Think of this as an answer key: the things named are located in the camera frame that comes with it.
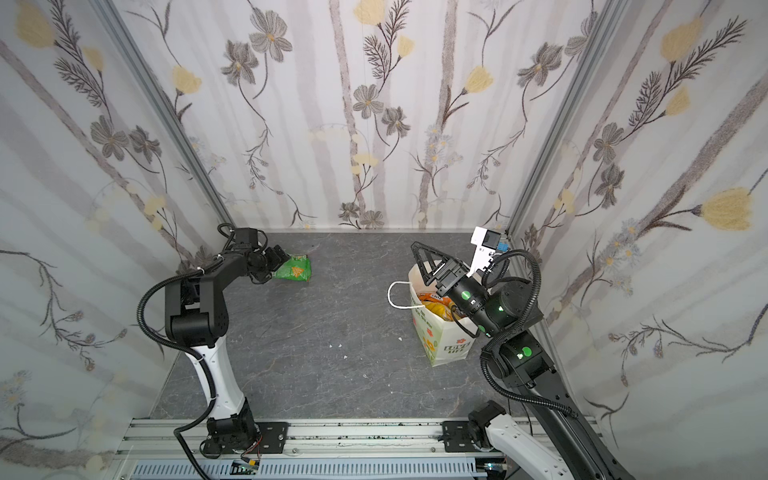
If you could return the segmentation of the green snack packet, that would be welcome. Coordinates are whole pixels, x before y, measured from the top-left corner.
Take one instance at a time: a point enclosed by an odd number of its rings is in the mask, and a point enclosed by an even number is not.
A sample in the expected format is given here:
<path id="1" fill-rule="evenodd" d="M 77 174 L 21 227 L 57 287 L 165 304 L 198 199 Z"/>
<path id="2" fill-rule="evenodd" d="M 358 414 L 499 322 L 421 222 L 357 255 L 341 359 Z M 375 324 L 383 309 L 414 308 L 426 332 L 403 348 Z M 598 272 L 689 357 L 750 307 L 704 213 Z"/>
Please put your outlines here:
<path id="1" fill-rule="evenodd" d="M 312 277 L 311 260 L 307 255 L 290 256 L 273 273 L 273 277 L 279 280 L 308 282 Z"/>

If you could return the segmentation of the yellow snack packet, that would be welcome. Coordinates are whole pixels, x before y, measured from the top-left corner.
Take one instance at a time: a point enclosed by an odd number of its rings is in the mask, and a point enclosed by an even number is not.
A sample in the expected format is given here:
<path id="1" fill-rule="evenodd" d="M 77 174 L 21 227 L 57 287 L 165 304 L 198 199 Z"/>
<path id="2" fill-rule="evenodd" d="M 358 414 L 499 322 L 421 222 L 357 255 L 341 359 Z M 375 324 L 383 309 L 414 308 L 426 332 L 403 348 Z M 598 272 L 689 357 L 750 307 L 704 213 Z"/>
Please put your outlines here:
<path id="1" fill-rule="evenodd" d="M 461 318 L 461 312 L 453 300 L 447 296 L 440 296 L 436 292 L 422 292 L 418 299 L 434 315 L 443 321 L 454 322 Z"/>

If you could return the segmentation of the white floral paper bag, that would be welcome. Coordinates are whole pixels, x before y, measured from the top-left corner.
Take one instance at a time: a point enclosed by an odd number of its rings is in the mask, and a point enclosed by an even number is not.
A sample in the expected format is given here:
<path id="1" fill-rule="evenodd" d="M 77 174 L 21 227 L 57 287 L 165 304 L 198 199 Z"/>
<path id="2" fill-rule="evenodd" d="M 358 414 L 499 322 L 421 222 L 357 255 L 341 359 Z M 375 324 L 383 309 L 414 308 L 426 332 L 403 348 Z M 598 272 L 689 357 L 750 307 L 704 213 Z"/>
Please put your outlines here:
<path id="1" fill-rule="evenodd" d="M 454 322 L 443 321 L 418 299 L 422 292 L 436 292 L 434 284 L 424 285 L 416 264 L 406 281 L 395 281 L 387 290 L 387 301 L 396 310 L 408 311 L 412 324 L 431 366 L 465 359 L 475 341 L 478 327 L 461 313 Z"/>

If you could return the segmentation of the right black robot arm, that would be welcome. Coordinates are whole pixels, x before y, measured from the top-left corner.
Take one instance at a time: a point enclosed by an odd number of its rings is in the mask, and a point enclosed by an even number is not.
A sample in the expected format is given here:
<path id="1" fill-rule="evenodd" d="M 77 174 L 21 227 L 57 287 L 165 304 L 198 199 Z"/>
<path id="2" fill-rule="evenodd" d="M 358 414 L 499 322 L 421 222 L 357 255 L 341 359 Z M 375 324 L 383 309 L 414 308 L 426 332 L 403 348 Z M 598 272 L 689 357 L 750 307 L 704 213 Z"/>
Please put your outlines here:
<path id="1" fill-rule="evenodd" d="M 424 284 L 436 286 L 487 338 L 480 354 L 483 377 L 499 395 L 529 405 L 553 446 L 542 445 L 493 401 L 469 416 L 474 443 L 503 453 L 536 479 L 630 478 L 529 331 L 543 318 L 536 257 L 522 249 L 494 255 L 476 278 L 464 262 L 429 245 L 414 242 L 411 251 Z"/>

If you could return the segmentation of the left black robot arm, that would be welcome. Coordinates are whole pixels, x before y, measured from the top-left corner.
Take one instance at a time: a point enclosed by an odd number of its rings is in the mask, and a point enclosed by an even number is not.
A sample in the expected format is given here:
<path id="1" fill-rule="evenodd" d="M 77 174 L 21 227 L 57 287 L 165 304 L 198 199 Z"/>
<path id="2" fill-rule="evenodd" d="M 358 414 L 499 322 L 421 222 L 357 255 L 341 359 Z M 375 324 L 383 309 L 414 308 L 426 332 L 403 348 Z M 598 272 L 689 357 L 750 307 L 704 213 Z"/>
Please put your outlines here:
<path id="1" fill-rule="evenodd" d="M 248 400 L 234 378 L 227 353 L 230 319 L 224 292 L 239 278 L 256 285 L 269 282 L 290 256 L 271 246 L 259 229 L 217 226 L 226 238 L 223 249 L 202 266 L 164 279 L 150 287 L 136 308 L 136 323 L 156 344 L 184 354 L 192 363 L 206 397 L 196 419 L 177 427 L 173 436 L 191 460 L 195 458 L 184 433 L 204 424 L 200 453 L 252 453 L 263 438 Z"/>

